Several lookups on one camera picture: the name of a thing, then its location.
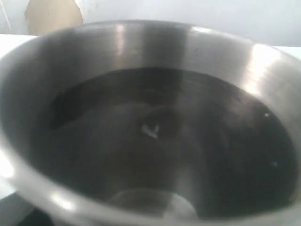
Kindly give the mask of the stainless steel cup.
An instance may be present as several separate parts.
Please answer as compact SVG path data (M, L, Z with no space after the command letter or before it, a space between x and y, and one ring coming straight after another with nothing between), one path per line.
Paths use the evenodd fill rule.
M0 176L76 226L298 226L301 63L200 26L110 21L0 61Z

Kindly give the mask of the white backdrop cloth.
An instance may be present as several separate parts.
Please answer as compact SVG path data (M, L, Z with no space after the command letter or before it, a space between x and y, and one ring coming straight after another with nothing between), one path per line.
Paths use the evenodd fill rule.
M270 45L301 45L298 0L3 0L0 32L28 34L33 11L55 17L75 12L84 23L143 19L199 24Z

